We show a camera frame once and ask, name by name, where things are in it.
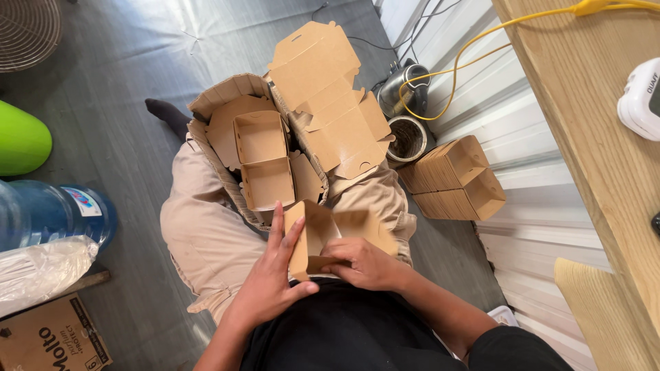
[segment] electric kettle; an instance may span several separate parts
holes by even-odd
[[[426,67],[413,63],[409,58],[403,69],[397,68],[378,91],[378,104],[385,116],[394,118],[407,114],[401,99],[399,99],[399,87],[408,80],[429,73]],[[401,96],[406,106],[417,115],[423,116],[426,113],[428,84],[430,81],[430,77],[424,77],[407,83],[401,89]]]

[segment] quaff logo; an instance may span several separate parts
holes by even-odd
[[[69,188],[69,194],[78,200],[78,202],[82,203],[85,207],[92,207],[92,203],[89,201],[89,198],[85,197],[82,193]]]
[[[58,371],[69,371],[67,366],[64,364],[64,362],[67,362],[69,357],[65,355],[66,352],[64,351],[64,348],[59,346],[59,341],[55,341],[55,335],[51,334],[50,329],[48,327],[43,327],[41,330],[39,330],[39,336],[46,340],[44,341],[44,348],[46,348],[46,353],[53,351],[53,356],[55,357],[53,367],[59,368]]]
[[[655,86],[655,83],[657,83],[657,81],[658,81],[658,74],[654,72],[653,80],[651,80],[651,83],[649,83],[649,87],[646,89],[646,92],[651,94],[653,92],[653,87]]]

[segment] foot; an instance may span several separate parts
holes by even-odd
[[[181,142],[185,142],[185,134],[188,132],[188,123],[192,120],[191,118],[177,110],[172,103],[164,100],[147,98],[145,104],[147,105],[147,111],[165,121],[176,136],[181,139]]]

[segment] green bucket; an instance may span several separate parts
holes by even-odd
[[[0,176],[33,171],[52,148],[53,139],[43,122],[0,100]]]

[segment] metal wall panel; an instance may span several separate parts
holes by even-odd
[[[395,45],[410,36],[416,17],[442,11],[455,1],[378,0],[378,6]],[[431,72],[451,69],[465,42],[499,23],[490,0],[462,0],[441,15],[422,19],[413,38],[417,60]],[[468,48],[459,64],[508,42],[503,30],[496,31]],[[402,61],[413,57],[410,43],[397,55]],[[451,79],[450,73],[433,78],[427,116],[444,108]],[[521,326],[542,337],[576,370],[596,370],[554,284],[553,266],[557,257],[564,257],[611,269],[515,52],[506,48],[460,70],[451,106],[429,126],[438,144],[477,136],[505,189],[506,205],[477,225]]]

